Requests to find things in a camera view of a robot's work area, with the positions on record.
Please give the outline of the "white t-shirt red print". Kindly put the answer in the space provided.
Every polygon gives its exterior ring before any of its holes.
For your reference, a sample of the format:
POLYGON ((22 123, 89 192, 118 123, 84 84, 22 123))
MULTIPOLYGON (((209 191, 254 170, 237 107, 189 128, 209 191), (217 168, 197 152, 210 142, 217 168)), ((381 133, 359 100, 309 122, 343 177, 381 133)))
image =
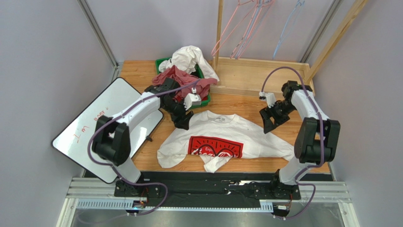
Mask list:
POLYGON ((280 137, 237 114, 211 111, 195 114, 188 130, 176 128, 157 150, 162 168, 172 168, 188 155, 199 156, 204 170, 214 173, 232 158, 294 157, 294 147, 280 137))

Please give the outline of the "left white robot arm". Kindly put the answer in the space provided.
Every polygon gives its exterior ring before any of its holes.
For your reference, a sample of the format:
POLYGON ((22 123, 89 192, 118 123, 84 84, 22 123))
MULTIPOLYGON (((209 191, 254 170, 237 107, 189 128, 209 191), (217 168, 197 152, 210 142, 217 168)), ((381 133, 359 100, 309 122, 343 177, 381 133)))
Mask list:
POLYGON ((162 85, 149 86, 130 106, 113 115, 101 116, 91 136, 87 153, 96 164, 108 166, 124 182, 138 186, 141 172, 131 160, 131 132, 150 114, 164 109, 174 126, 188 130, 193 112, 184 100, 175 100, 177 92, 185 88, 195 89, 197 81, 180 86, 174 79, 167 78, 162 85))

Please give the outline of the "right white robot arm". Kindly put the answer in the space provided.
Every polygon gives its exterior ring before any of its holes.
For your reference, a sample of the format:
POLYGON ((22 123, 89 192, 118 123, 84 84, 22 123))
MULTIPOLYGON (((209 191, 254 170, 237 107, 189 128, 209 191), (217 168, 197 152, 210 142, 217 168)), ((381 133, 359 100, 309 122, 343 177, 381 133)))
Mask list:
POLYGON ((308 170, 333 161, 341 125, 330 119, 317 105, 313 90, 289 80, 282 87, 283 100, 276 100, 273 93, 261 91, 259 98, 267 107, 259 111, 265 134, 289 120, 289 114, 297 111, 302 124, 294 143, 294 156, 276 172, 274 185, 296 185, 308 170))

